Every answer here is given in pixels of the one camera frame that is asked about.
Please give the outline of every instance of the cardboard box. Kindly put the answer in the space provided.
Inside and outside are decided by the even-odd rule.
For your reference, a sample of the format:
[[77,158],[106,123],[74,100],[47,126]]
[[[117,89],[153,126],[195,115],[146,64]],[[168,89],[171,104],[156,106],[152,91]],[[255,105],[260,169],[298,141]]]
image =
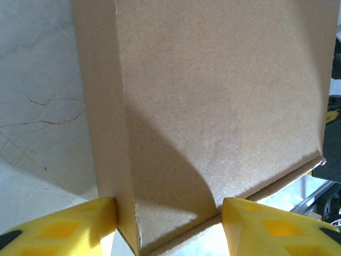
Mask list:
[[73,4],[99,195],[136,254],[323,161],[338,0]]

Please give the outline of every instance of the brown cardboard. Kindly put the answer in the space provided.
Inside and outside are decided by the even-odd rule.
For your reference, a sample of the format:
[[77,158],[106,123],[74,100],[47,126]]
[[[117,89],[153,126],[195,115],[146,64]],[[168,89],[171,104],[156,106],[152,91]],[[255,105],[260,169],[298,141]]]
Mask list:
[[321,160],[338,0],[73,4],[99,194],[136,254]]
[[[304,164],[297,170],[294,170],[293,172],[287,174],[286,176],[279,179],[278,181],[270,184],[269,186],[258,191],[257,193],[249,196],[247,199],[254,201],[254,202],[259,202],[262,199],[266,199],[267,197],[272,196],[274,193],[278,192],[280,189],[288,186],[290,183],[294,182],[296,179],[312,171],[314,168],[316,168],[320,164],[323,164],[324,161],[325,160],[323,157],[321,156],[317,157],[313,159],[312,161]],[[150,255],[155,255],[155,256],[172,255],[179,250],[186,249],[186,247],[188,246],[192,247],[193,243],[196,243],[196,245],[204,246],[206,251],[223,252],[227,247],[227,243],[221,243],[221,240],[223,240],[221,237],[223,238],[225,237],[225,232],[223,230],[223,226],[221,225],[221,215],[219,213],[216,216],[212,217],[211,219],[206,220],[205,222],[190,229],[186,233],[178,236],[177,238],[173,239],[169,243],[152,251]]]

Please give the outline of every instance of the black rubber pad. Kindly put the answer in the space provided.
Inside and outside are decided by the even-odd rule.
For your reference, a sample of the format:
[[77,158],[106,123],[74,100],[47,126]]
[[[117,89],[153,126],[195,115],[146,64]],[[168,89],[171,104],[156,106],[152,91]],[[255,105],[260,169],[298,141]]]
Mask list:
[[334,59],[332,61],[331,77],[333,79],[341,79],[341,42],[339,39],[335,41]]
[[0,235],[0,250],[16,239],[21,233],[21,230],[14,230]]
[[331,230],[329,228],[320,228],[322,232],[324,232],[327,236],[333,239],[336,243],[341,245],[341,233]]

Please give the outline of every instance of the yellow plastic block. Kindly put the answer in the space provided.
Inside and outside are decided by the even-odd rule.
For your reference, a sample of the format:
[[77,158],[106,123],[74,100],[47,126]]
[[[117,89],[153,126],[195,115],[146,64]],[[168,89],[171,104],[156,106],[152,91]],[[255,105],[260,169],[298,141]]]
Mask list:
[[327,117],[326,117],[326,124],[329,122],[335,120],[337,116],[339,115],[339,109],[333,110],[333,111],[328,111],[327,112]]
[[319,228],[323,221],[239,198],[225,198],[222,224],[231,256],[334,256],[341,246]]
[[113,239],[116,230],[115,199],[92,200],[8,232],[13,230],[22,230],[22,234],[1,249],[0,256],[102,255],[101,239],[109,236]]

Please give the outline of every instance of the marble surface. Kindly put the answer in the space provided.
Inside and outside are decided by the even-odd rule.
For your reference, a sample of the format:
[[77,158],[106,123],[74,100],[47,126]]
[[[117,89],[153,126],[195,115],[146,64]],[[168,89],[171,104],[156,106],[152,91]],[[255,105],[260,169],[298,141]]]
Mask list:
[[[2,0],[0,24],[2,233],[98,195],[70,0]],[[291,210],[324,182],[300,179],[264,203]],[[209,248],[176,255],[225,254]],[[113,254],[132,255],[119,234]]]

